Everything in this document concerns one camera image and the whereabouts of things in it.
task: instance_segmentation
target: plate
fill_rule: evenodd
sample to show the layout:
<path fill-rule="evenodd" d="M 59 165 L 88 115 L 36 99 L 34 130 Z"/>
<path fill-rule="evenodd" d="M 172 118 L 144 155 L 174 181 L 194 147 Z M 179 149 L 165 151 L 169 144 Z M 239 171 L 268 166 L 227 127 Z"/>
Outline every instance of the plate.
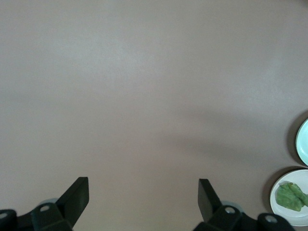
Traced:
<path fill-rule="evenodd" d="M 299 157 L 308 165 L 308 120 L 299 128 L 295 144 Z"/>
<path fill-rule="evenodd" d="M 270 206 L 274 214 L 285 218 L 291 225 L 308 225 L 308 207 L 304 206 L 300 212 L 284 208 L 276 203 L 275 194 L 278 187 L 286 182 L 297 184 L 303 193 L 308 194 L 308 169 L 296 170 L 282 176 L 273 186 L 270 192 Z"/>

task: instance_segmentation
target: white plate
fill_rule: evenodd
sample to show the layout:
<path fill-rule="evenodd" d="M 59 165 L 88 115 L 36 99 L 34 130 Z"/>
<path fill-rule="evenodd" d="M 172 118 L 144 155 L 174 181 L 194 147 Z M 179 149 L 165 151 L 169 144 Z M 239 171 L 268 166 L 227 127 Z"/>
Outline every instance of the white plate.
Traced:
<path fill-rule="evenodd" d="M 308 165 L 308 120 L 299 128 L 295 143 L 299 157 Z"/>
<path fill-rule="evenodd" d="M 291 225 L 306 226 L 308 225 L 308 207 L 304 206 L 300 212 L 284 208 L 276 203 L 275 194 L 278 187 L 286 182 L 297 184 L 303 193 L 308 194 L 308 169 L 296 170 L 282 176 L 270 192 L 270 206 L 274 214 L 285 218 Z"/>

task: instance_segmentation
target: green vegetable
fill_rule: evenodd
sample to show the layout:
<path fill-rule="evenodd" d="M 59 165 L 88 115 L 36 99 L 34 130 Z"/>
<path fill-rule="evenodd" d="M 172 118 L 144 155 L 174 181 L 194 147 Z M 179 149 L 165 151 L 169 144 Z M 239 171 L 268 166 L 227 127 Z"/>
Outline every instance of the green vegetable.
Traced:
<path fill-rule="evenodd" d="M 285 208 L 299 212 L 304 207 L 304 203 L 291 190 L 290 184 L 293 183 L 286 183 L 279 186 L 276 192 L 276 202 Z"/>
<path fill-rule="evenodd" d="M 297 184 L 290 183 L 288 186 L 295 196 L 297 196 L 304 203 L 304 205 L 308 206 L 308 195 L 304 194 Z"/>

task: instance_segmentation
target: lettuce leaf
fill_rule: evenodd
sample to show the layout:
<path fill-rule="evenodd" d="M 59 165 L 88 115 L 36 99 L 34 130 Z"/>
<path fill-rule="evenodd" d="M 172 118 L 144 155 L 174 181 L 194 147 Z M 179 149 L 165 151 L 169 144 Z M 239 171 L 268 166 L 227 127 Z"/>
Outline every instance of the lettuce leaf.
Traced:
<path fill-rule="evenodd" d="M 294 186 L 292 187 L 293 190 L 291 190 L 290 184 L 293 185 L 293 183 L 286 183 L 279 186 L 276 192 L 276 202 L 285 208 L 300 212 L 302 207 L 304 207 L 304 203 L 296 196 L 298 189 Z"/>
<path fill-rule="evenodd" d="M 297 196 L 304 205 L 308 206 L 308 195 L 304 194 L 297 184 L 289 183 L 288 186 L 295 196 Z"/>

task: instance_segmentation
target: table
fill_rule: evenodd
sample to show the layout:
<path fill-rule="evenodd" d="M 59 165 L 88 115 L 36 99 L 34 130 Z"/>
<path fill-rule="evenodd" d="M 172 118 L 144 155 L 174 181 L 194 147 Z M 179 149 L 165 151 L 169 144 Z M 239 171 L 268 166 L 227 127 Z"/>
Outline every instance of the table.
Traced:
<path fill-rule="evenodd" d="M 1 1 L 0 207 L 87 176 L 76 231 L 192 230 L 199 178 L 270 211 L 305 167 L 307 21 L 304 0 Z"/>

